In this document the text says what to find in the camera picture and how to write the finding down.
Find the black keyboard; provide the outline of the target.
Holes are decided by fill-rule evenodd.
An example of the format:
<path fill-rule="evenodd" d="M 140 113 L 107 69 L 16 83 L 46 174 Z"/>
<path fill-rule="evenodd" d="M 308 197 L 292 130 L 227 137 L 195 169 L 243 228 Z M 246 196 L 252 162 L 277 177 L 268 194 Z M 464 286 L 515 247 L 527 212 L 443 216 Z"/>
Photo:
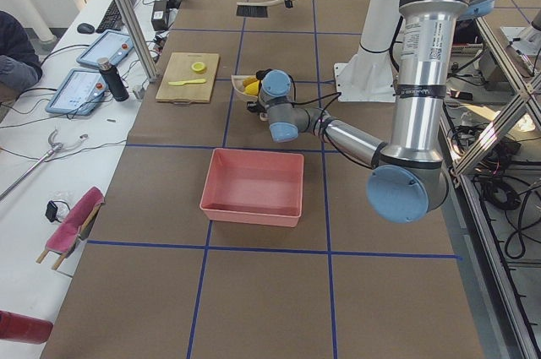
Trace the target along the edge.
<path fill-rule="evenodd" d="M 101 22 L 96 27 L 96 33 L 100 34 L 106 30 L 121 30 L 124 26 L 123 18 L 117 4 L 111 1 L 104 13 Z"/>

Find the aluminium frame post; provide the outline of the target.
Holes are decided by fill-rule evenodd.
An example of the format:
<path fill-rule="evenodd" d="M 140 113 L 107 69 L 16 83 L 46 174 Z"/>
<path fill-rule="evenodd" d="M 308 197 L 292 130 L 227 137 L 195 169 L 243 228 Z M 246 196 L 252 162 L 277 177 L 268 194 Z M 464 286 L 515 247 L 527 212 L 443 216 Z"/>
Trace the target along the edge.
<path fill-rule="evenodd" d="M 150 55 L 143 31 L 140 28 L 139 21 L 130 0 L 113 1 L 117 4 L 119 12 L 122 15 L 123 22 L 128 29 L 132 42 L 134 43 L 134 49 L 139 56 L 139 61 L 145 71 L 148 81 L 150 83 L 155 82 L 158 77 L 156 65 Z"/>

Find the black power adapter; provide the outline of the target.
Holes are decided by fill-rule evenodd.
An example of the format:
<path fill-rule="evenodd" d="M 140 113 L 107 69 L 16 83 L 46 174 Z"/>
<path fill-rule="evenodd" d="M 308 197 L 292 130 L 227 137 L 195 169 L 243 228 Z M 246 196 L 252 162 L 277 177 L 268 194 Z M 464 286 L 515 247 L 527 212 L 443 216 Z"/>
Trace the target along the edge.
<path fill-rule="evenodd" d="M 163 31 L 168 29 L 169 8 L 166 0 L 156 0 L 153 2 L 151 24 L 154 31 Z"/>

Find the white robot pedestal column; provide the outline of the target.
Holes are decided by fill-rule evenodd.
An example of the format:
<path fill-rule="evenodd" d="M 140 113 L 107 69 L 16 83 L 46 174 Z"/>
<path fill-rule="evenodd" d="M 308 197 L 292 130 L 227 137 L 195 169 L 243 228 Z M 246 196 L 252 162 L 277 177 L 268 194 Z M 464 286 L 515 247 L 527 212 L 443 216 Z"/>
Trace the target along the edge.
<path fill-rule="evenodd" d="M 370 0 L 358 51 L 335 65 L 341 102 L 393 102 L 393 67 L 389 50 L 400 18 L 399 0 Z"/>

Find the yellow lemon slice toy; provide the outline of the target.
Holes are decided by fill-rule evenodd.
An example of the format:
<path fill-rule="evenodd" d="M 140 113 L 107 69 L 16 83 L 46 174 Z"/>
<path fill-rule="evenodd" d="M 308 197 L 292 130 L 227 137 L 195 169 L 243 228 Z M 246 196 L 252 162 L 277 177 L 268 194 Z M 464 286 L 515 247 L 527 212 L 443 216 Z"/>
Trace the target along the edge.
<path fill-rule="evenodd" d="M 195 73 L 203 73 L 206 70 L 206 63 L 194 62 L 191 64 L 190 68 Z"/>

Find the yellow toy corn cob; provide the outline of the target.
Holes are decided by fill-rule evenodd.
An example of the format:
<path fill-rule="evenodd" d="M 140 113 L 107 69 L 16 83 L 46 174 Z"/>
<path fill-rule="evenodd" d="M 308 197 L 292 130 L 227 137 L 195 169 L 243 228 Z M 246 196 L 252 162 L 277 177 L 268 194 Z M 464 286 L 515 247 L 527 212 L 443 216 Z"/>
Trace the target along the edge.
<path fill-rule="evenodd" d="M 257 96 L 260 92 L 260 82 L 254 82 L 252 84 L 249 84 L 244 87 L 244 94 L 245 95 L 251 95 L 251 96 Z"/>

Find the pink cloth rack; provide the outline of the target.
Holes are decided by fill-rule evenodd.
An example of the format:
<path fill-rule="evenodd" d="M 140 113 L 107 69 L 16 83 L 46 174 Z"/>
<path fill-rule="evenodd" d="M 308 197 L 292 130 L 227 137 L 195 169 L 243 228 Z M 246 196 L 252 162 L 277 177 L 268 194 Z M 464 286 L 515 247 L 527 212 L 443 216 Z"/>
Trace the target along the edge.
<path fill-rule="evenodd" d="M 88 236 L 89 225 L 104 202 L 102 191 L 97 187 L 90 188 L 47 240 L 36 262 L 40 264 L 49 253 L 56 253 L 59 257 L 52 265 L 52 269 L 57 270 L 64 259 L 73 252 L 77 242 Z"/>

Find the black computer mouse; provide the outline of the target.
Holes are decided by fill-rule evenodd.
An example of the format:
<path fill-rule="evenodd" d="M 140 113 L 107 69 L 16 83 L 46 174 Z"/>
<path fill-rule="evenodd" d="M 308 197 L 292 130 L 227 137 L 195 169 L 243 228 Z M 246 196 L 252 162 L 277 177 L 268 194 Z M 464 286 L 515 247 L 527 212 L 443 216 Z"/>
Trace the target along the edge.
<path fill-rule="evenodd" d="M 80 33 L 80 34 L 86 34 L 86 35 L 89 35 L 89 34 L 93 34 L 95 32 L 95 27 L 91 24 L 88 24 L 88 23 L 81 23 L 77 26 L 77 31 Z"/>

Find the lower teach pendant tablet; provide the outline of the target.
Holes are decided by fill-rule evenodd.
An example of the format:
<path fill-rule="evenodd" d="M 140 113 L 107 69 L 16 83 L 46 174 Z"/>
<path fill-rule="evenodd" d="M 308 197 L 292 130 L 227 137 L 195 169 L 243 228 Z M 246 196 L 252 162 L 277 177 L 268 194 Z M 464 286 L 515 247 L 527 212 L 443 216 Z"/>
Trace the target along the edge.
<path fill-rule="evenodd" d="M 46 112 L 70 117 L 88 116 L 101 103 L 108 85 L 101 74 L 86 68 L 72 69 L 46 106 Z"/>

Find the bamboo cutting board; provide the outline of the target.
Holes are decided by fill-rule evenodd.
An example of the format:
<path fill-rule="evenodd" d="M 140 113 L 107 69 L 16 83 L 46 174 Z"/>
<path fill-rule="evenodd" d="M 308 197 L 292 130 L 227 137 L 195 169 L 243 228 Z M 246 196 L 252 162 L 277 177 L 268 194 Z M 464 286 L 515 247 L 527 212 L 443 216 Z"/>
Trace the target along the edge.
<path fill-rule="evenodd" d="M 217 53 L 174 52 L 169 59 L 156 94 L 156 101 L 165 103 L 209 103 L 220 56 Z M 194 62 L 206 63 L 203 73 L 195 73 L 190 66 Z M 168 85 L 169 81 L 206 79 L 205 84 Z"/>

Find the beige hand brush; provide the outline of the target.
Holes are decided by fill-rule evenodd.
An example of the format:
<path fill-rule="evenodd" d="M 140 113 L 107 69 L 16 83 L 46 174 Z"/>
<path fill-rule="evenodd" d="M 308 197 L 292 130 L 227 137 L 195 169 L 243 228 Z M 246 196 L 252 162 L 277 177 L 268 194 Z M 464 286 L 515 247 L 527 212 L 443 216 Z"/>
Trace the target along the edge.
<path fill-rule="evenodd" d="M 267 18 L 268 8 L 284 4 L 286 8 L 292 8 L 297 0 L 270 0 L 264 2 L 237 2 L 236 15 L 246 18 Z"/>

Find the teach pendant tablet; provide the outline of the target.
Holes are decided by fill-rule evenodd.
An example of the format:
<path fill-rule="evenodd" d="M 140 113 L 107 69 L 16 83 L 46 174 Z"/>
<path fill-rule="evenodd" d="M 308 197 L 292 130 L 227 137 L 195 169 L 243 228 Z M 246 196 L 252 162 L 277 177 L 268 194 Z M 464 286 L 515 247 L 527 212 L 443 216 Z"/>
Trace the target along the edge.
<path fill-rule="evenodd" d="M 134 43 L 128 34 L 116 30 L 105 30 L 76 59 L 79 65 L 99 68 L 98 60 L 106 57 L 117 66 L 132 50 Z"/>
<path fill-rule="evenodd" d="M 72 69 L 46 106 L 46 112 L 70 117 L 88 116 L 101 103 L 108 85 L 101 74 L 86 68 Z"/>

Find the pink plastic bin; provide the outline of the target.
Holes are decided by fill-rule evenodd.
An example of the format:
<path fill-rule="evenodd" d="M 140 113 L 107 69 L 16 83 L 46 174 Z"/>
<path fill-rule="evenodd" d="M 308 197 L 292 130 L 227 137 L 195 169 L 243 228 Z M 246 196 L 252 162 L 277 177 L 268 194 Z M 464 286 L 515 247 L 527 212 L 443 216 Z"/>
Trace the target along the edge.
<path fill-rule="evenodd" d="M 213 221 L 294 227 L 303 169 L 301 154 L 216 148 L 199 207 Z"/>

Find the yellow plastic knife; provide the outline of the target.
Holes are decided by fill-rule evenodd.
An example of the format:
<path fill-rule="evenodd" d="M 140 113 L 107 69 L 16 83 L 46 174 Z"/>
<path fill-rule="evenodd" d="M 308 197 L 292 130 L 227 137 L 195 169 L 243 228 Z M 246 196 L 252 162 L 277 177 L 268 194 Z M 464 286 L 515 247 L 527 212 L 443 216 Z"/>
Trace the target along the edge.
<path fill-rule="evenodd" d="M 187 79 L 187 80 L 178 80 L 178 81 L 169 81 L 168 85 L 171 86 L 184 86 L 187 84 L 205 84 L 206 79 Z"/>

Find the red bottle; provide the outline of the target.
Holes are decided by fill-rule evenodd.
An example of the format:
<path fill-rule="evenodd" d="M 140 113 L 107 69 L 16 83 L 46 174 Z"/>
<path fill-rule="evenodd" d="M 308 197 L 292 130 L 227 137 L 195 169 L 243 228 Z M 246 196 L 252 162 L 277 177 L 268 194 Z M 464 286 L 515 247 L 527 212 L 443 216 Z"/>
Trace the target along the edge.
<path fill-rule="evenodd" d="M 1 311 L 1 339 L 39 345 L 46 342 L 53 323 L 40 318 Z"/>

